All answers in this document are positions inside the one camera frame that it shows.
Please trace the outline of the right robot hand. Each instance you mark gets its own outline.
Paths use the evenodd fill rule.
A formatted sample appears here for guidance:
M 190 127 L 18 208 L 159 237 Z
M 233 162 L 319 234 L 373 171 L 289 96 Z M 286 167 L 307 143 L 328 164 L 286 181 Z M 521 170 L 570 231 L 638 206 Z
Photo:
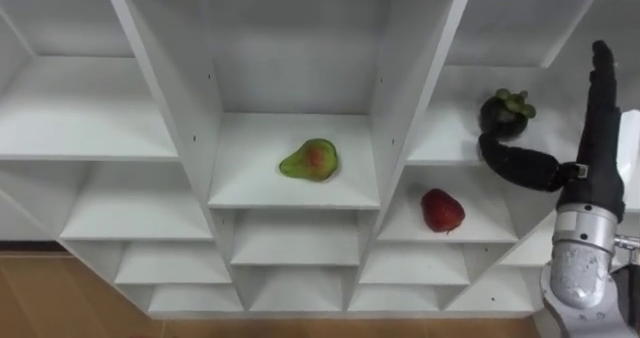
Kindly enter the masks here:
M 617 105 L 615 58 L 602 40 L 592 44 L 593 69 L 576 159 L 561 163 L 554 156 L 507 146 L 493 134 L 478 138 L 482 158 L 504 180 L 530 190 L 560 191 L 558 208 L 592 205 L 623 221 L 625 188 L 617 168 L 622 112 Z

